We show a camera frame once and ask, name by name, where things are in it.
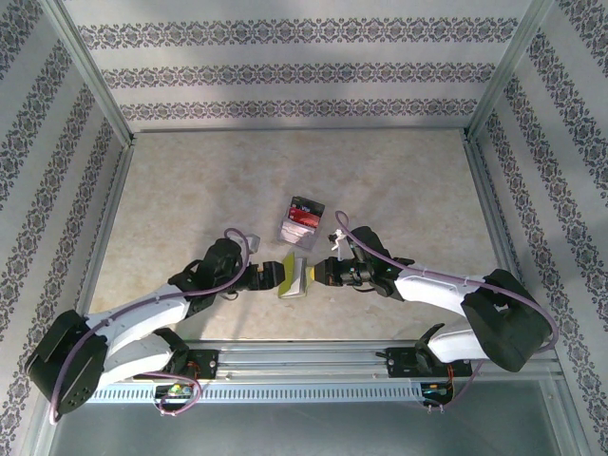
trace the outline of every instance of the patterned wallpaper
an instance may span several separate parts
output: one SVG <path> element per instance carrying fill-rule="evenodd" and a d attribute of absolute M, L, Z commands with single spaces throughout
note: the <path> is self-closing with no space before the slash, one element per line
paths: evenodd
<path fill-rule="evenodd" d="M 39 396 L 23 367 L 83 288 L 122 146 L 40 5 L 0 1 L 0 455 Z"/>
<path fill-rule="evenodd" d="M 554 4 L 478 141 L 518 268 L 560 324 L 592 454 L 608 454 L 607 21 L 600 2 Z"/>
<path fill-rule="evenodd" d="M 466 126 L 529 0 L 502 3 L 65 0 L 134 131 Z"/>

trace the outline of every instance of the marble floor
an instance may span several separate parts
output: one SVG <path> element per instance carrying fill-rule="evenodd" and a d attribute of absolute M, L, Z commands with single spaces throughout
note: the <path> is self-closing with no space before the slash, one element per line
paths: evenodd
<path fill-rule="evenodd" d="M 234 226 L 281 260 L 291 196 L 326 205 L 309 264 L 334 255 L 333 212 L 369 225 L 395 257 L 462 275 L 496 267 L 458 130 L 294 130 L 138 136 L 91 312 L 156 290 Z M 459 317 L 415 302 L 313 284 L 302 298 L 241 293 L 182 322 L 184 338 L 412 339 Z"/>

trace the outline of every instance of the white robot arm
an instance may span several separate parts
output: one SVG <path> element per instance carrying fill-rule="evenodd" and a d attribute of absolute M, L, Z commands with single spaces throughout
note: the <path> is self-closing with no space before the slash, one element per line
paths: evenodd
<path fill-rule="evenodd" d="M 390 257 L 369 227 L 352 230 L 352 234 Z M 454 284 L 427 276 L 428 270 L 417 265 L 412 267 L 410 259 L 393 258 L 399 264 L 408 265 L 407 270 L 391 267 L 347 239 L 354 258 L 329 257 L 321 261 L 313 268 L 315 281 L 353 287 L 367 283 L 370 291 L 381 296 L 425 302 L 464 318 L 462 328 L 446 331 L 442 330 L 443 324 L 435 325 L 416 342 L 408 371 L 415 371 L 418 376 L 437 376 L 437 372 L 445 371 L 447 364 L 469 359 L 490 359 L 508 371 L 518 371 L 551 333 L 546 319 L 533 309 L 475 286 L 485 280 L 532 299 L 506 271 L 496 270 L 485 277 L 463 277 L 462 283 Z M 236 280 L 239 270 L 244 274 Z M 82 344 L 68 363 L 60 385 L 57 411 L 62 415 L 79 407 L 97 388 L 125 378 L 151 371 L 188 375 L 193 365 L 194 369 L 200 366 L 192 353 L 189 354 L 187 345 L 164 327 L 207 309 L 217 295 L 187 294 L 201 290 L 211 293 L 232 277 L 234 284 L 222 290 L 223 293 L 270 290 L 285 279 L 285 272 L 283 265 L 275 261 L 243 267 L 238 242 L 218 239 L 203 260 L 193 261 L 152 294 L 103 313 L 82 317 L 68 311 L 59 315 L 28 360 L 28 376 L 50 399 L 72 348 Z M 217 358 L 206 361 L 212 373 L 217 361 Z"/>

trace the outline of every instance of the metal bracket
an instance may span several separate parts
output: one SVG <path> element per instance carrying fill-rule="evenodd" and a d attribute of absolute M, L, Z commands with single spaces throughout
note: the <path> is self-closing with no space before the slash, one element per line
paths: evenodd
<path fill-rule="evenodd" d="M 218 373 L 218 358 L 217 350 L 191 350 L 187 359 L 199 366 L 197 370 L 199 380 L 214 380 Z"/>
<path fill-rule="evenodd" d="M 447 377 L 447 365 L 433 366 L 430 373 L 421 369 L 416 353 L 414 347 L 389 347 L 376 355 L 386 358 L 390 378 Z M 470 377 L 473 373 L 469 362 L 454 361 L 450 365 L 455 377 Z"/>

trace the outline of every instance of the purple cable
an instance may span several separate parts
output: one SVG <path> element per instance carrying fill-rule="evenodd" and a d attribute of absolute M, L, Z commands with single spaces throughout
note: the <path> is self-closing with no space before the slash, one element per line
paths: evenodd
<path fill-rule="evenodd" d="M 198 380 L 195 380 L 194 378 L 189 378 L 189 377 L 186 377 L 185 375 L 176 375 L 175 373 L 165 373 L 165 372 L 149 372 L 149 373 L 143 373 L 142 375 L 145 375 L 148 377 L 163 377 L 163 378 L 181 380 L 182 382 L 185 382 L 187 385 L 192 384 L 194 386 L 194 389 L 196 391 L 194 397 L 192 399 L 190 399 L 190 402 L 187 402 L 186 404 L 184 404 L 182 407 L 180 407 L 177 410 L 166 411 L 164 408 L 162 408 L 162 405 L 164 404 L 164 400 L 165 400 L 165 397 L 163 397 L 158 406 L 158 409 L 161 411 L 162 415 L 166 414 L 166 415 L 171 415 L 171 416 L 178 416 L 180 413 L 184 413 L 185 411 L 187 411 L 188 409 L 193 407 L 199 401 L 200 397 L 202 396 L 202 388 L 200 387 L 200 383 Z"/>
<path fill-rule="evenodd" d="M 72 350 L 69 351 L 69 353 L 67 354 L 67 357 L 66 357 L 66 361 L 64 361 L 64 364 L 59 369 L 59 374 L 57 375 L 57 380 L 55 381 L 53 393 L 50 396 L 50 412 L 48 415 L 48 420 L 50 421 L 50 423 L 52 425 L 56 425 L 57 421 L 58 421 L 57 408 L 59 407 L 59 393 L 61 392 L 61 386 L 63 385 L 64 380 L 66 379 L 67 369 L 69 368 L 69 365 L 74 360 L 74 357 L 76 356 L 76 353 L 78 352 L 78 350 L 80 350 L 83 347 L 83 345 L 85 344 L 85 342 L 89 338 L 91 338 L 93 336 L 93 334 L 95 334 L 98 330 L 100 330 L 104 326 L 109 326 L 111 321 L 114 321 L 117 318 L 120 318 L 124 314 L 128 314 L 129 312 L 135 311 L 136 309 L 139 309 L 140 307 L 147 306 L 148 304 L 157 303 L 157 302 L 165 300 L 165 299 L 172 299 L 174 297 L 212 295 L 214 293 L 222 292 L 225 289 L 227 289 L 227 288 L 231 287 L 232 285 L 234 285 L 235 283 L 237 283 L 237 281 L 240 279 L 240 277 L 243 274 L 245 274 L 245 270 L 247 269 L 247 264 L 249 263 L 249 255 L 250 255 L 249 244 L 247 242 L 247 238 L 245 237 L 245 235 L 243 235 L 238 229 L 228 228 L 226 231 L 224 231 L 224 237 L 228 238 L 229 233 L 235 233 L 237 236 L 239 236 L 243 240 L 243 242 L 245 244 L 243 264 L 240 267 L 240 270 L 238 271 L 237 275 L 235 275 L 229 281 L 227 281 L 223 285 L 219 285 L 218 287 L 210 288 L 209 290 L 197 290 L 194 292 L 169 293 L 169 294 L 163 294 L 161 296 L 149 297 L 147 299 L 144 299 L 143 301 L 134 302 L 130 306 L 127 306 L 124 309 L 121 309 L 118 312 L 114 313 L 110 318 L 100 321 L 97 325 L 95 325 L 93 328 L 91 328 L 88 332 L 85 332 L 85 335 L 83 335 L 83 337 L 81 337 L 80 340 L 78 342 L 76 342 L 76 344 L 74 344 L 74 347 L 72 348 Z"/>
<path fill-rule="evenodd" d="M 449 401 L 447 404 L 441 404 L 438 401 L 435 401 L 434 399 L 431 399 L 429 397 L 424 397 L 423 396 L 423 400 L 422 401 L 415 401 L 416 405 L 410 405 L 409 403 L 405 402 L 402 404 L 402 406 L 411 408 L 411 409 L 424 409 L 427 410 L 428 413 L 430 413 L 430 408 L 427 408 L 425 406 L 425 402 L 430 402 L 433 406 L 435 406 L 437 409 L 440 409 L 442 411 L 442 413 L 444 412 L 444 410 L 450 409 L 451 407 L 453 407 L 454 404 L 456 404 L 461 397 L 463 397 L 466 393 L 466 391 L 470 388 L 471 384 L 473 383 L 473 379 L 477 376 L 477 374 L 479 373 L 480 369 L 482 368 L 482 365 L 484 364 L 484 359 L 481 359 L 479 361 L 479 363 L 477 364 L 477 366 L 475 367 L 475 370 L 473 371 L 473 373 L 471 373 L 471 376 L 468 377 L 468 380 L 466 381 L 465 385 L 463 386 L 463 388 L 460 390 L 460 392 L 458 393 L 458 395 L 456 397 L 454 397 L 451 401 Z"/>
<path fill-rule="evenodd" d="M 346 222 L 343 222 L 340 219 L 340 217 L 346 218 Z M 344 212 L 335 211 L 335 219 L 338 220 L 338 225 L 340 225 L 340 229 L 342 230 L 342 232 L 344 234 L 346 234 L 349 238 L 351 238 L 355 244 L 357 244 L 359 247 L 361 247 L 363 250 L 365 250 L 369 254 L 372 254 L 375 257 L 378 257 L 378 258 L 382 259 L 383 261 L 386 261 L 391 266 L 394 266 L 399 269 L 403 269 L 404 271 L 411 271 L 421 277 L 429 277 L 429 278 L 436 278 L 438 280 L 446 280 L 448 282 L 455 283 L 457 285 L 460 283 L 463 283 L 463 278 L 458 277 L 457 275 L 435 273 L 433 271 L 420 271 L 419 269 L 412 268 L 412 267 L 406 266 L 405 264 L 398 263 L 394 259 L 389 258 L 388 256 L 384 256 L 379 252 L 376 252 L 375 250 L 373 250 L 372 248 L 368 247 L 363 242 L 361 242 L 357 237 L 355 237 L 348 228 L 349 216 L 347 216 Z M 555 320 L 553 319 L 553 317 L 551 316 L 551 314 L 549 314 L 548 311 L 543 309 L 536 302 L 531 301 L 530 299 L 528 299 L 526 297 L 523 297 L 517 293 L 513 293 L 504 288 L 496 287 L 489 283 L 480 282 L 478 280 L 465 279 L 465 283 L 470 284 L 470 285 L 475 285 L 475 286 L 481 287 L 481 288 L 486 288 L 488 290 L 491 290 L 494 293 L 499 293 L 501 295 L 509 296 L 513 299 L 520 301 L 522 304 L 525 304 L 526 306 L 534 309 L 536 312 L 541 314 L 544 317 L 544 319 L 547 320 L 547 323 L 549 323 L 549 326 L 551 326 L 551 340 L 549 341 L 549 343 L 547 345 L 540 347 L 537 350 L 537 353 L 546 352 L 548 350 L 553 349 L 556 346 L 556 344 L 558 343 L 558 338 L 560 336 L 560 330 L 558 329 L 558 325 L 555 322 Z"/>

